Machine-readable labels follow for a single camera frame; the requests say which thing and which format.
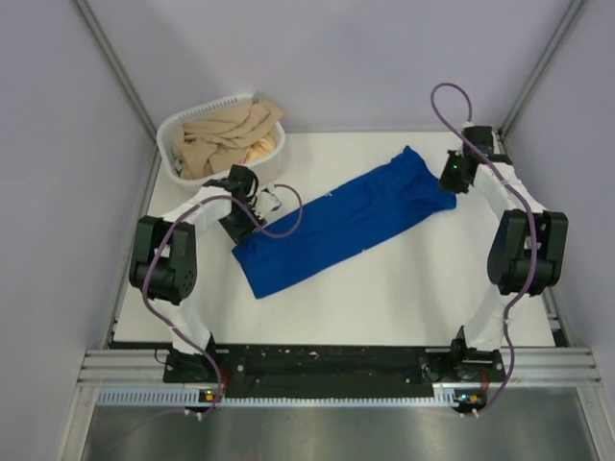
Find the blue printed t-shirt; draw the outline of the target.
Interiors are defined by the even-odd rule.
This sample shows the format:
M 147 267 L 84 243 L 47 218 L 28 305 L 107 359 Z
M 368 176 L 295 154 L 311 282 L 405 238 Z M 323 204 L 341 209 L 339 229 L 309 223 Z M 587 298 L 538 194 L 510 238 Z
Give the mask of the blue printed t-shirt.
M 439 188 L 422 157 L 406 146 L 371 171 L 343 183 L 266 227 L 282 239 L 260 232 L 235 246 L 254 296 L 268 297 L 369 250 L 456 207 L 455 194 Z

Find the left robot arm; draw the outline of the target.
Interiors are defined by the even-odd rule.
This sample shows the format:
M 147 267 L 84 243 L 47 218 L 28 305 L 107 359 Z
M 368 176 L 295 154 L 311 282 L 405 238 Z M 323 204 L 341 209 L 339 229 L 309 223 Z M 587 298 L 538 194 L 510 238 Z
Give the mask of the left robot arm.
M 129 282 L 147 299 L 146 308 L 172 333 L 173 348 L 187 354 L 184 368 L 197 380 L 217 372 L 207 347 L 212 335 L 200 318 L 193 291 L 197 282 L 197 237 L 218 223 L 236 244 L 265 220 L 257 211 L 258 178 L 234 165 L 226 178 L 209 180 L 161 217 L 141 217 L 135 229 Z

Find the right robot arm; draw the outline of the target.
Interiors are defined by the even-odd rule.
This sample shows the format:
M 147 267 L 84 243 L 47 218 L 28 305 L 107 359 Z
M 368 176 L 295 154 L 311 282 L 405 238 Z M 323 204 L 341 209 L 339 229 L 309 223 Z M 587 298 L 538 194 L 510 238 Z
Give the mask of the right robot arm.
M 499 220 L 487 257 L 491 286 L 474 316 L 460 330 L 465 347 L 451 352 L 451 373 L 462 380 L 478 374 L 481 352 L 497 350 L 504 340 L 505 307 L 518 294 L 534 297 L 560 279 L 568 230 L 562 212 L 539 204 L 517 177 L 510 158 L 496 151 L 492 129 L 466 124 L 462 135 L 498 169 L 492 169 L 467 146 L 448 152 L 440 189 L 455 194 L 477 190 Z

